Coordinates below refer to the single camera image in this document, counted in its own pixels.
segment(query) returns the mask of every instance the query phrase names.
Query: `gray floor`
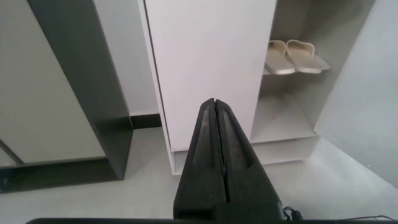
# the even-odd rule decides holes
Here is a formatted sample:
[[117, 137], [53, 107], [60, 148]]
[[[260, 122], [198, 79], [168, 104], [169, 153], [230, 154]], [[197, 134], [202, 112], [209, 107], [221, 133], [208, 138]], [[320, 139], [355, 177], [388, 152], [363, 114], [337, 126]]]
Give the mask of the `gray floor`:
[[[398, 190], [326, 141], [303, 162], [265, 167], [284, 206], [307, 219], [388, 215]], [[126, 180], [0, 195], [0, 223], [38, 217], [172, 218], [171, 176], [161, 128], [135, 130]]]

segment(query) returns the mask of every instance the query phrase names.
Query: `white wardrobe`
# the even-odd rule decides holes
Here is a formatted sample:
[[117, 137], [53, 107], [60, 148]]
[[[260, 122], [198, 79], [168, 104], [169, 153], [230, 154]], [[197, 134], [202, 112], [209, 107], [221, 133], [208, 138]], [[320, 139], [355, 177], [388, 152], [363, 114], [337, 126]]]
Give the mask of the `white wardrobe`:
[[[140, 2], [172, 173], [181, 174], [200, 105], [217, 98], [230, 105], [263, 164], [305, 159], [325, 138], [397, 187], [397, 6], [393, 0]], [[313, 44], [331, 69], [264, 70], [268, 41], [290, 39]]]

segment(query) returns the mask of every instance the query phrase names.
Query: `baseboard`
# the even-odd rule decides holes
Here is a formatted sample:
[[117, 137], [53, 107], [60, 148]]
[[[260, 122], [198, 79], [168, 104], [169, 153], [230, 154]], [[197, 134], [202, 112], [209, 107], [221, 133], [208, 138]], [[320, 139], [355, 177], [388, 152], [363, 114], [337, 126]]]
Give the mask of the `baseboard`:
[[0, 169], [0, 194], [121, 180], [107, 158]]
[[130, 120], [134, 129], [162, 127], [160, 114], [130, 116]]

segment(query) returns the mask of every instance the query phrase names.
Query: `open shelving unit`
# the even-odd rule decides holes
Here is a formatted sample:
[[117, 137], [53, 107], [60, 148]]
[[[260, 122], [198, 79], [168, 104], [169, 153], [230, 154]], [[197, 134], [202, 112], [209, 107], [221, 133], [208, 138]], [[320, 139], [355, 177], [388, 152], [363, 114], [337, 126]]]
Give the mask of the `open shelving unit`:
[[[270, 40], [315, 46], [322, 72], [261, 75], [251, 135], [261, 164], [303, 160], [319, 136], [314, 127], [375, 0], [278, 0]], [[188, 149], [172, 149], [181, 174]]]

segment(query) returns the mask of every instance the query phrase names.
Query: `white slipper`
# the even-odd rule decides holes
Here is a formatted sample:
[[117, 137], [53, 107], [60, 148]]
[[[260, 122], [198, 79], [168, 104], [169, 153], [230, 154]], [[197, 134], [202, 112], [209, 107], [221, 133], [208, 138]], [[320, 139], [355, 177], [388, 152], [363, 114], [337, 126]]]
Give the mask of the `white slipper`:
[[283, 41], [269, 41], [264, 67], [270, 74], [287, 75], [295, 72], [294, 66], [285, 58], [285, 52], [286, 45]]
[[286, 43], [286, 57], [299, 72], [318, 74], [321, 66], [314, 59], [315, 47], [310, 43], [290, 40]]

